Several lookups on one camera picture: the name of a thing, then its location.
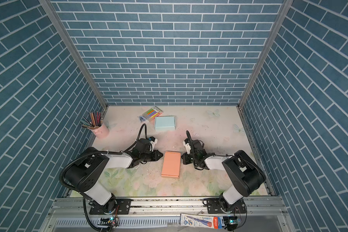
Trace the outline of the pink cardboard box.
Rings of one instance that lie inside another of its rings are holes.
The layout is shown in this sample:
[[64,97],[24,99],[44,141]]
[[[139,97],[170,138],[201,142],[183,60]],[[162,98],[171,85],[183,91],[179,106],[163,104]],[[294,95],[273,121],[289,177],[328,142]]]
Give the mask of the pink cardboard box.
[[179,178],[181,164],[181,153],[166,151],[161,176],[168,178]]

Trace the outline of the light blue paper box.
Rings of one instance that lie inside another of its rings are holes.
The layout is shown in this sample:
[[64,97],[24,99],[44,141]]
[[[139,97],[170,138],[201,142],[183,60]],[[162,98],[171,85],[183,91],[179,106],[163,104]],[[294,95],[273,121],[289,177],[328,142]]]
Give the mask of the light blue paper box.
[[175,128],[175,116],[160,116],[155,118],[156,131],[173,131]]

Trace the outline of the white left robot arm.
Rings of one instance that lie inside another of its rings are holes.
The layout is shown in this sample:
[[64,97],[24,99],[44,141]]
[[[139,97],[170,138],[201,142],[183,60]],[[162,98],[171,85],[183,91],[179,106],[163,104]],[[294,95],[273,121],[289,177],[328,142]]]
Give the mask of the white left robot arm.
[[60,183],[79,192],[100,206],[112,206],[115,196],[100,182],[99,177],[109,168],[131,169],[140,164],[158,161],[163,153],[154,149],[158,140],[154,137],[138,139],[125,151],[99,151],[87,148],[77,159],[66,165],[60,173]]

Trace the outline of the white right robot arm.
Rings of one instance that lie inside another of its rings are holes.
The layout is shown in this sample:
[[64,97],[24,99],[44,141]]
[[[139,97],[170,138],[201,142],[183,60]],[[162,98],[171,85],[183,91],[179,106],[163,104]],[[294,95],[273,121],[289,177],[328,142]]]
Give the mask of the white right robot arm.
[[232,186],[220,194],[217,205],[223,211],[231,211],[236,202],[248,197],[266,181],[265,174],[257,164],[243,151],[233,155],[208,153],[200,140],[184,140],[186,153],[181,155],[183,164],[193,164],[196,170],[220,170],[227,172]]

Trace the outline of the toothpaste style flat box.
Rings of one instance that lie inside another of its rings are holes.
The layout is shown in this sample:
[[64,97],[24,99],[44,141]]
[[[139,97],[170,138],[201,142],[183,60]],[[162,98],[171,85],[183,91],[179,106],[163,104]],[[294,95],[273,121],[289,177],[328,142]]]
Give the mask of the toothpaste style flat box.
[[181,214],[180,225],[196,228],[222,229],[220,217]]

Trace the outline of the coloured marker pack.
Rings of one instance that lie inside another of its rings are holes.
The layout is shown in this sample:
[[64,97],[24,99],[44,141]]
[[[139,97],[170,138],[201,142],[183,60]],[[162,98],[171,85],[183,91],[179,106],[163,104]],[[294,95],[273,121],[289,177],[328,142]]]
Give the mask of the coloured marker pack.
[[160,116],[163,113],[158,107],[151,107],[145,113],[142,114],[142,117],[145,121],[153,121],[156,117]]

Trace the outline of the pink pencil cup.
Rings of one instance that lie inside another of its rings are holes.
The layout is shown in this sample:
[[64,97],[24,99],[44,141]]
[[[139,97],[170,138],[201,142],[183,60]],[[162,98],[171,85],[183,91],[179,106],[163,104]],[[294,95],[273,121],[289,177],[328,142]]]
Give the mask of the pink pencil cup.
[[109,129],[104,122],[98,128],[91,129],[91,131],[98,139],[104,139],[109,135]]

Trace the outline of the coloured pencils bundle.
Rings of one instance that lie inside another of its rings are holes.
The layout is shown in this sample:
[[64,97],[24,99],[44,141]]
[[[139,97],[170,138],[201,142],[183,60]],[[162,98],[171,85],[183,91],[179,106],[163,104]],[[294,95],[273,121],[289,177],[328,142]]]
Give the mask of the coloured pencils bundle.
[[102,126],[101,112],[89,112],[88,118],[82,117],[80,119],[80,125],[83,128],[95,130]]

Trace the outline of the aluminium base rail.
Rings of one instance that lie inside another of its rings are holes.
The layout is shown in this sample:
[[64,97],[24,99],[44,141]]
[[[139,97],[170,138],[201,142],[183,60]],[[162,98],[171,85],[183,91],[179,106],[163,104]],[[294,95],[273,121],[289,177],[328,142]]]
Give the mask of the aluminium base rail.
[[[118,229],[163,228],[180,225],[180,215],[207,216],[206,197],[131,197],[118,211]],[[212,211],[212,216],[240,217],[242,231],[293,232],[291,218],[278,196],[251,196],[242,199],[235,212]],[[83,211],[82,198],[57,198],[41,227],[42,232],[91,231]]]

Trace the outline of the aluminium corner post left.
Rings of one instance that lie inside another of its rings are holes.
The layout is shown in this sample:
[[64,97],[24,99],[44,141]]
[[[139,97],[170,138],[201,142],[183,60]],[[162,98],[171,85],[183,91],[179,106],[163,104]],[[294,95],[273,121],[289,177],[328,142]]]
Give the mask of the aluminium corner post left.
[[60,17],[58,16],[55,8],[53,7],[51,1],[39,0],[39,3],[41,4],[45,13],[49,17],[52,24],[54,25],[56,31],[58,32],[58,34],[61,37],[64,44],[66,45],[68,51],[70,52],[71,56],[73,57],[75,63],[77,64],[77,66],[80,69],[81,73],[83,74],[84,78],[86,79],[86,81],[90,85],[92,91],[94,92],[95,96],[97,97],[103,110],[106,111],[108,109],[108,104],[105,101],[105,99],[103,98],[103,96],[102,96],[100,90],[98,89],[95,81],[93,80],[88,68],[86,67],[86,65],[85,65],[84,61],[82,60],[79,52],[77,51],[77,48],[75,47],[72,39],[70,38],[69,34],[67,33],[67,30],[65,29]]

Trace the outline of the aluminium corner post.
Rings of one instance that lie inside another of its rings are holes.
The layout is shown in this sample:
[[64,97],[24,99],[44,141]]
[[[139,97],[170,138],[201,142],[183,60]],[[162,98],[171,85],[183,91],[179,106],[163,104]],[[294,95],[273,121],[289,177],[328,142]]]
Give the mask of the aluminium corner post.
[[283,4],[277,14],[276,20],[271,28],[271,31],[269,33],[269,36],[266,40],[266,43],[260,53],[260,57],[253,69],[252,74],[250,75],[250,79],[246,85],[246,88],[244,90],[244,93],[241,97],[241,100],[238,104],[238,109],[243,109],[244,105],[246,104],[246,100],[252,90],[252,87],[254,86],[258,75],[260,74],[260,71],[262,69],[263,64],[265,63],[265,60],[267,58],[267,55],[271,49],[271,46],[273,45],[273,42],[275,41],[278,32],[282,26],[283,21],[285,20],[288,11],[290,10],[290,7],[292,6],[293,0],[285,0],[283,1]]
[[108,104],[105,101],[105,99],[103,98],[103,96],[102,96],[100,90],[98,89],[95,81],[93,80],[88,68],[86,67],[86,65],[85,65],[84,61],[82,60],[79,52],[77,51],[77,48],[75,47],[72,39],[70,38],[69,34],[67,33],[67,30],[65,29],[60,17],[58,16],[55,8],[53,7],[51,1],[39,0],[39,3],[41,4],[45,13],[49,17],[52,24],[54,25],[56,31],[58,32],[58,34],[61,37],[64,44],[66,45],[68,51],[70,52],[71,56],[73,57],[75,63],[77,64],[77,66],[80,69],[81,73],[83,74],[84,78],[86,79],[86,81],[90,85],[92,91],[94,92],[95,96],[97,97],[103,110],[106,111],[108,109]]

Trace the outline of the aluminium corner post right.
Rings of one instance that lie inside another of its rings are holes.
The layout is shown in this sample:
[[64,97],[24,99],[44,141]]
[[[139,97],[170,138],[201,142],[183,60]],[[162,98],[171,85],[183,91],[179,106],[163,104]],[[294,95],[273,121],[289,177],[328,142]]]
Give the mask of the aluminium corner post right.
[[238,109],[243,109],[244,105],[246,104],[246,100],[252,90],[252,87],[254,86],[258,75],[260,74],[260,71],[262,69],[263,64],[265,63],[265,60],[267,58],[267,55],[271,49],[271,46],[273,45],[273,42],[275,41],[278,32],[282,26],[283,21],[285,20],[288,11],[290,10],[290,7],[292,6],[293,0],[285,0],[283,1],[283,4],[277,14],[276,20],[271,28],[271,31],[269,33],[269,36],[266,40],[266,43],[260,53],[260,57],[253,69],[252,74],[250,75],[250,79],[246,85],[246,88],[244,90],[244,93],[241,97],[241,100],[238,104]]

